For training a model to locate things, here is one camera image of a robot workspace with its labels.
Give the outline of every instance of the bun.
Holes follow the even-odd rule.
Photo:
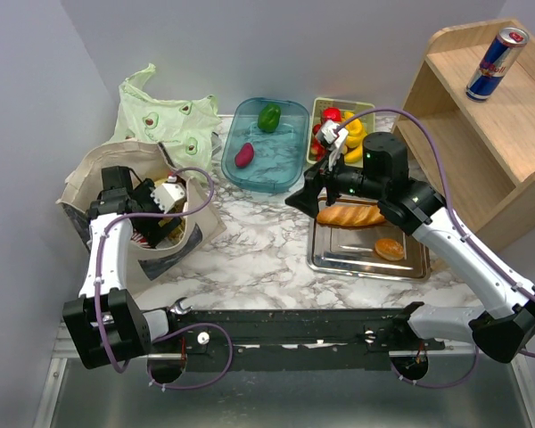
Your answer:
[[[404,259],[404,247],[391,238],[379,239],[374,243],[374,250],[383,259],[399,261]]]
[[[346,207],[335,205],[325,208],[317,214],[317,223],[329,226],[362,227],[386,221],[375,205],[358,205]]]

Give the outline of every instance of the can top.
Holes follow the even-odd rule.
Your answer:
[[[529,42],[529,34],[522,29],[505,27],[499,31],[498,40],[506,46],[523,47]]]

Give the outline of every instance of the green plastic bag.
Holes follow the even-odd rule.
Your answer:
[[[144,84],[155,72],[155,66],[149,64],[119,85],[117,125],[108,143],[127,139],[163,142],[177,167],[199,167],[210,172],[210,139],[220,123],[216,97],[209,95],[198,101],[155,100],[143,91]],[[206,181],[201,174],[190,175]]]

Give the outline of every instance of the shelf board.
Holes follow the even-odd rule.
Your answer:
[[[514,183],[460,111],[419,119],[439,147],[456,211],[468,227],[477,230],[485,216],[514,190]],[[430,183],[443,193],[436,161],[420,129],[405,119],[399,119],[397,126]]]
[[[463,112],[466,125],[470,125],[466,126],[469,130],[455,129],[457,135],[478,141],[476,133],[479,134],[503,171],[519,185],[535,171],[535,80],[516,62],[488,101],[470,100],[465,95],[465,85],[487,47],[473,45],[428,53],[426,63]]]

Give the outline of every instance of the blue and silver can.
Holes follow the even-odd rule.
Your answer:
[[[467,96],[475,101],[485,101],[490,98],[528,41],[529,35],[522,29],[514,27],[501,29],[491,42],[488,52],[483,55],[472,80],[465,87]]]

